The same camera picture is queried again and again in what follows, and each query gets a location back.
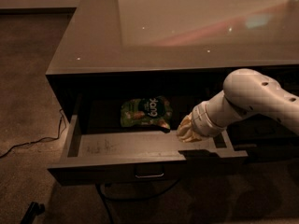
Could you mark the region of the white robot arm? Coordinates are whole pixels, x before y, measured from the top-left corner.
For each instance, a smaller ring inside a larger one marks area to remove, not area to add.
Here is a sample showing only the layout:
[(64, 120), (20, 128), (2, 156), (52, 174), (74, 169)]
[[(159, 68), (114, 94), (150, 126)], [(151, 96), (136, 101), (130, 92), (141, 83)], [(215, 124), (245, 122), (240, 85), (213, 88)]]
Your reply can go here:
[(177, 137), (189, 143), (216, 137), (235, 122), (261, 114), (299, 134), (299, 97), (271, 77), (238, 69), (223, 82), (222, 91), (196, 105), (178, 126)]

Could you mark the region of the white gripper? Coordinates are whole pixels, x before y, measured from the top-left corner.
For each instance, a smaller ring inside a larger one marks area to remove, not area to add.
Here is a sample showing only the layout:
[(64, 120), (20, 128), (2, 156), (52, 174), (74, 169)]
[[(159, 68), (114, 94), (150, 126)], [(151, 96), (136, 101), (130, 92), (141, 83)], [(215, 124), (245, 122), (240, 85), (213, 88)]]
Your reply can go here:
[(215, 137), (224, 131), (212, 122), (206, 111), (207, 102), (196, 105), (192, 114), (183, 118), (177, 129), (178, 140), (183, 143), (199, 142), (208, 137)]

